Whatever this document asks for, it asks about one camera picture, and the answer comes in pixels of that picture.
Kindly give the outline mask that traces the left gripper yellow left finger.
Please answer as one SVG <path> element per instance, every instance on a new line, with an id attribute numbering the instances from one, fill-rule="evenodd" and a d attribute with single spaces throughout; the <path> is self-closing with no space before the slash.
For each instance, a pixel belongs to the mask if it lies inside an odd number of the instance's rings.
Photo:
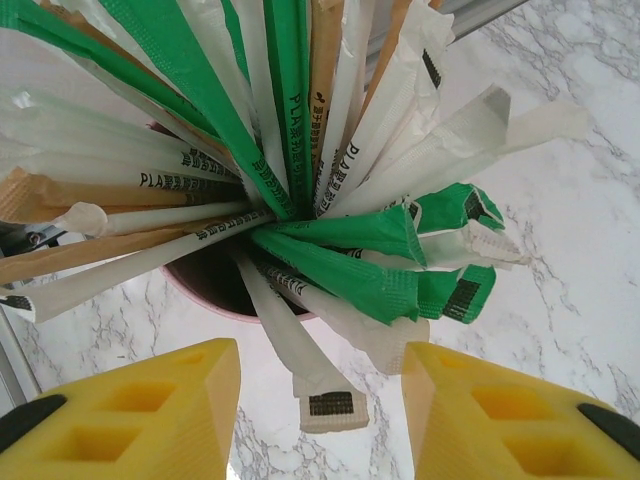
<path id="1" fill-rule="evenodd" d="M 221 338 L 46 391 L 0 417 L 0 480 L 226 480 L 240 383 Z"/>

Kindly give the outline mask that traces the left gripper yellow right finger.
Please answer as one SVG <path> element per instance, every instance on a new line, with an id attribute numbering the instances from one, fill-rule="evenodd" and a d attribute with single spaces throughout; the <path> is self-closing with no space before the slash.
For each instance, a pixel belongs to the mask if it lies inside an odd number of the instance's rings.
<path id="1" fill-rule="evenodd" d="M 578 391 L 412 342 L 402 393 L 415 480 L 640 480 L 640 425 Z"/>

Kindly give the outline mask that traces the pink straw holder cup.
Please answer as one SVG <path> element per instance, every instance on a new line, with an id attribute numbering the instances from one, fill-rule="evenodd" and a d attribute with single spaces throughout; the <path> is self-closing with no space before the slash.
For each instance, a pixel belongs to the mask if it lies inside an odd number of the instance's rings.
<path id="1" fill-rule="evenodd" d="M 161 268 L 167 280 L 203 308 L 231 320 L 259 324 L 250 295 L 231 253 L 248 245 L 234 237 L 181 257 Z"/>

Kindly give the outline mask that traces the brown wrapped straw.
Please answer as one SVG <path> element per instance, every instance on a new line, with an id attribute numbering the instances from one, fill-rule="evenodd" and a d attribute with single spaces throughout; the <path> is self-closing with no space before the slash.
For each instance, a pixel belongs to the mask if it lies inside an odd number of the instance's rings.
<path id="1" fill-rule="evenodd" d="M 309 207 L 320 197 L 323 143 L 328 125 L 334 70 L 342 37 L 344 0 L 308 0 L 307 55 L 303 61 L 306 87 L 304 155 L 309 172 Z"/>
<path id="2" fill-rule="evenodd" d="M 0 182 L 0 221 L 30 224 L 51 221 L 77 203 L 97 205 L 108 213 L 212 203 L 214 196 L 143 187 L 58 182 L 16 167 Z"/>
<path id="3" fill-rule="evenodd" d="M 380 50 L 380 54 L 377 60 L 376 68 L 369 83 L 367 94 L 362 106 L 361 113 L 366 111 L 370 101 L 373 98 L 376 88 L 378 87 L 382 75 L 393 55 L 396 48 L 399 33 L 407 15 L 408 8 L 412 0 L 394 0 L 391 8 L 391 22 L 390 28 L 386 35 L 385 41 Z"/>
<path id="4" fill-rule="evenodd" d="M 101 260 L 108 263 L 230 219 L 232 218 L 223 217 L 190 222 L 153 231 L 97 238 L 41 252 L 2 258 L 0 259 L 0 288 L 5 289 L 6 285 L 16 281 L 56 273 Z"/>

